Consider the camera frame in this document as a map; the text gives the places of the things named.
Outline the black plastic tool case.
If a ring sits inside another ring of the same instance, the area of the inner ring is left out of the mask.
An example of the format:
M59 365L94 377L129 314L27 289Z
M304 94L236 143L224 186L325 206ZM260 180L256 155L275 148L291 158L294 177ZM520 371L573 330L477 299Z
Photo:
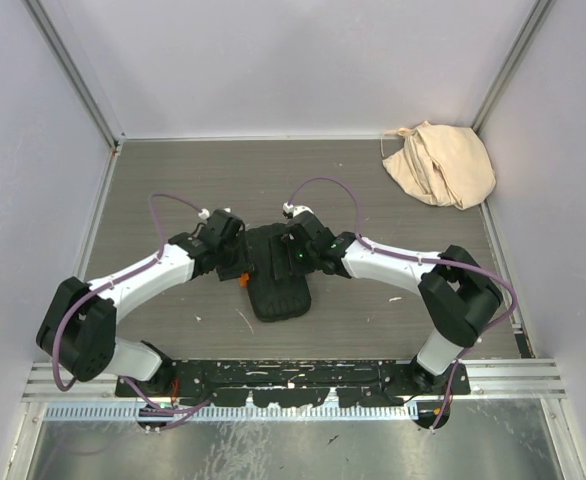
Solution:
M306 277L295 275L291 269L285 233L283 223L251 228L245 233L247 266L239 284L247 290L254 315L264 323L301 317L312 305Z

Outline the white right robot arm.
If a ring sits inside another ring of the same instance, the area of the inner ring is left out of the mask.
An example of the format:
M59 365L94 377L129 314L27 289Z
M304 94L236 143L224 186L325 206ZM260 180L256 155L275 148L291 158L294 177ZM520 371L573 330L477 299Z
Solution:
M286 203L283 241L298 275L374 280L421 297L434 325L411 361L417 390L432 394L447 381L452 362L472 347L503 302L495 276L463 248L421 253L373 242L354 232L334 235L306 206Z

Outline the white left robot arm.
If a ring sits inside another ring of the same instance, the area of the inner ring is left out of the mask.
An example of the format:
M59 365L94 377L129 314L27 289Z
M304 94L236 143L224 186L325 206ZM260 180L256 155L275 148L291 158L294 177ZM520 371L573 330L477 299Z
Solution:
M195 234L180 233L149 257L91 282L76 277L57 288L36 334L38 347L73 381L102 373L137 380L151 396L173 384L173 361L147 342L117 336L118 324L164 291L240 261L244 222L228 209L208 215Z

